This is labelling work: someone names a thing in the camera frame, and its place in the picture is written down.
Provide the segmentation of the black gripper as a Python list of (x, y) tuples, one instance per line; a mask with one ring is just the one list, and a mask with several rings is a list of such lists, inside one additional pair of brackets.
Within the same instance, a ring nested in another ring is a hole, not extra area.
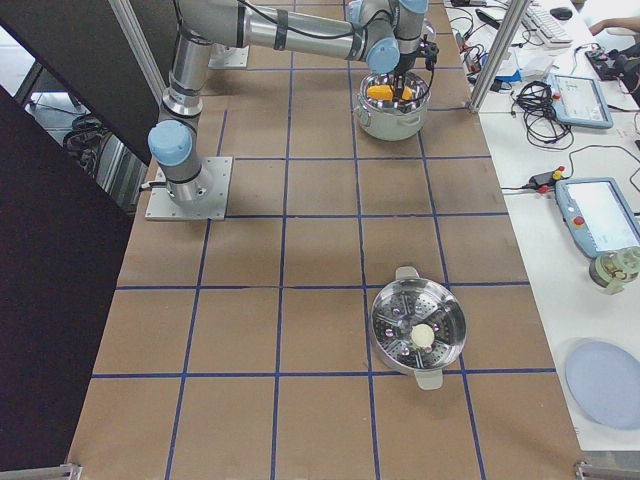
[(396, 79), (404, 77), (414, 67), (417, 54), (417, 51), (407, 54), (400, 54), (399, 61), (394, 68), (394, 77)]

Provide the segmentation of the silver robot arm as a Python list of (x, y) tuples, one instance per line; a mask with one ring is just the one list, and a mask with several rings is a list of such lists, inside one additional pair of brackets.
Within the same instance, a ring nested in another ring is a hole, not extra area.
[(231, 179), (229, 157), (203, 157), (196, 149), (203, 110), (200, 98), (209, 70), (244, 68), (252, 45), (367, 64), (372, 79), (390, 87), (393, 111), (420, 110), (427, 87), (405, 88), (417, 59), (433, 70), (438, 48), (426, 21), (425, 1), (352, 1), (334, 20), (248, 1), (180, 1), (178, 34), (169, 83), (159, 99), (159, 121), (148, 134), (158, 163), (145, 184), (154, 219), (224, 218)]

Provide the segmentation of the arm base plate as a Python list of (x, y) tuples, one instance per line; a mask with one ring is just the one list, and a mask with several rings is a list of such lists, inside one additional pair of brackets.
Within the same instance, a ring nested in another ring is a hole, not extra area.
[(214, 43), (208, 62), (210, 70), (244, 69), (248, 65), (250, 47), (229, 47)]
[(227, 211), (232, 157), (201, 157), (199, 175), (187, 182), (170, 182), (158, 167), (145, 217), (151, 221), (223, 221)]

